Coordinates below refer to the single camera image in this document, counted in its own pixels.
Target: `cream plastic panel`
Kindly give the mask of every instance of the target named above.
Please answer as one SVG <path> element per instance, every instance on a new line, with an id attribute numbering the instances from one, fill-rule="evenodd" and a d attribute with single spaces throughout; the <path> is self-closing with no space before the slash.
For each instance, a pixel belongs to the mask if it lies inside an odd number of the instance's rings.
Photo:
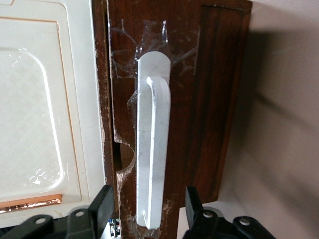
<path id="1" fill-rule="evenodd" d="M 0 227 L 64 216 L 104 184 L 91 6 L 71 2 L 0 0 L 0 202 L 63 196 Z"/>

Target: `wooden cabinet door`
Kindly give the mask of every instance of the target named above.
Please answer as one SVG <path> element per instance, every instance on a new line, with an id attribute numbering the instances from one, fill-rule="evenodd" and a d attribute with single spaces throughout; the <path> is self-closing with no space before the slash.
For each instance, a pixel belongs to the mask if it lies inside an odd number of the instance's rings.
<path id="1" fill-rule="evenodd" d="M 152 50 L 172 60 L 161 228 L 136 224 L 133 159 L 116 176 L 122 237 L 173 239 L 187 185 L 203 202 L 218 197 L 251 2 L 108 0 L 107 6 L 112 118 L 107 111 L 106 122 L 113 121 L 114 142 L 135 150 L 136 60 Z"/>

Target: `copper trim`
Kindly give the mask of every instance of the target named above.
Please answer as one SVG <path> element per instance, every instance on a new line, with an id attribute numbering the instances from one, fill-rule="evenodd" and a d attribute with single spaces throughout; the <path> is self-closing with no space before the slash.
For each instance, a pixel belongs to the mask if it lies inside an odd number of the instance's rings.
<path id="1" fill-rule="evenodd" d="M 62 202 L 61 194 L 54 194 L 49 196 L 19 199 L 14 201 L 0 203 L 0 214 L 15 212 L 30 208 L 38 208 L 49 205 L 56 205 Z"/>

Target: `wood grain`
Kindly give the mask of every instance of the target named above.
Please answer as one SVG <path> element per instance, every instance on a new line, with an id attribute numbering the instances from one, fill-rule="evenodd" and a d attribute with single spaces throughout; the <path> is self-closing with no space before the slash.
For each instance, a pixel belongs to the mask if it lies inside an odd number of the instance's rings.
<path id="1" fill-rule="evenodd" d="M 102 0 L 92 1 L 92 17 L 96 49 L 96 66 L 99 85 L 101 121 L 104 136 L 104 170 L 106 184 L 113 185 L 113 136 L 112 136 L 112 110 L 111 91 L 108 67 L 107 40 L 105 16 L 106 7 Z"/>
<path id="2" fill-rule="evenodd" d="M 185 187 L 214 201 L 222 175 L 251 3 L 240 0 L 108 0 L 114 140 L 135 149 L 136 49 L 144 20 L 166 21 L 171 116 L 161 228 L 135 222 L 135 161 L 117 173 L 123 238 L 176 238 Z"/>

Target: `embossed pattern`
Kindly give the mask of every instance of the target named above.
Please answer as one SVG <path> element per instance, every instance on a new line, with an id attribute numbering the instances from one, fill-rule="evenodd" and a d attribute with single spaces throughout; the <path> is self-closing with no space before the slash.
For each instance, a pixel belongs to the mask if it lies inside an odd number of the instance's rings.
<path id="1" fill-rule="evenodd" d="M 1 192 L 48 190 L 63 176 L 45 81 L 27 52 L 0 49 Z"/>

